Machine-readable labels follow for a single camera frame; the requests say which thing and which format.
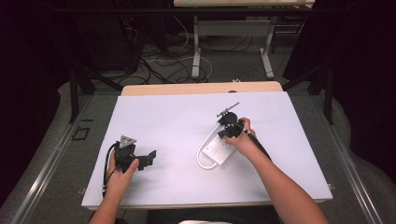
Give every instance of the person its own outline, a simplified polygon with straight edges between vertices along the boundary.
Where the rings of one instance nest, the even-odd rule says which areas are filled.
[[[244,128],[256,136],[250,128],[250,119],[241,118],[241,120],[244,121]],[[277,214],[284,223],[328,223],[315,201],[267,158],[246,133],[241,132],[236,138],[224,136],[224,139],[253,164]],[[106,196],[90,223],[114,223],[120,200],[130,185],[137,165],[138,160],[134,160],[124,174],[117,173],[109,178]],[[108,170],[111,171],[114,168],[113,153]]]

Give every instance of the person's left hand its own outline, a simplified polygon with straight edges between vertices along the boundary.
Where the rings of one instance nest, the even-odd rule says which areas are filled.
[[[135,159],[125,173],[122,172],[121,168],[114,170],[116,168],[116,160],[115,151],[113,151],[110,155],[110,162],[107,169],[107,178],[109,176],[110,178],[108,178],[107,181],[106,195],[122,199],[122,196],[131,184],[132,176],[134,175],[138,165],[139,160]]]

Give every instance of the white power strip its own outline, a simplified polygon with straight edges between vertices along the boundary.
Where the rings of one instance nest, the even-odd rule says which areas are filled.
[[[234,151],[236,148],[227,144],[218,135],[203,149],[203,152],[219,165],[222,165]]]

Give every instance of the white tabletop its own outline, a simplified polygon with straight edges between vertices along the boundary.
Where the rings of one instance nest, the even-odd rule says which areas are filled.
[[[260,7],[313,5],[315,0],[175,0],[175,7]]]
[[[102,201],[108,148],[121,135],[136,139],[136,156],[157,150],[154,164],[134,174],[121,208],[172,208],[271,203],[257,172],[239,152],[222,166],[202,169],[198,147],[222,110],[252,121],[273,162],[316,201],[332,198],[304,130],[286,92],[120,96],[92,173],[82,206]],[[201,155],[202,163],[211,164]]]

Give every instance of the table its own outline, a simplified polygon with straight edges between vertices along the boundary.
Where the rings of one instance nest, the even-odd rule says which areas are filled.
[[[313,5],[315,0],[175,0],[176,7],[279,7]],[[268,58],[271,46],[276,17],[270,17],[269,21],[199,21],[194,17],[194,58],[192,62],[191,76],[199,76],[199,64],[201,49],[199,48],[200,35],[255,35],[265,36],[264,48],[260,49],[262,64],[265,75],[274,79],[274,72]]]
[[[252,120],[274,163],[317,202],[330,200],[323,173],[279,83],[231,82],[125,87],[81,205],[94,210],[102,201],[106,152],[122,134],[137,140],[137,156],[156,149],[157,158],[152,166],[135,173],[120,208],[271,204],[254,167],[239,152],[212,170],[202,169],[195,160],[198,147],[217,122],[216,115],[236,101],[240,105],[232,111]],[[282,138],[285,132],[290,134],[288,139]],[[203,154],[201,159],[210,162]]]

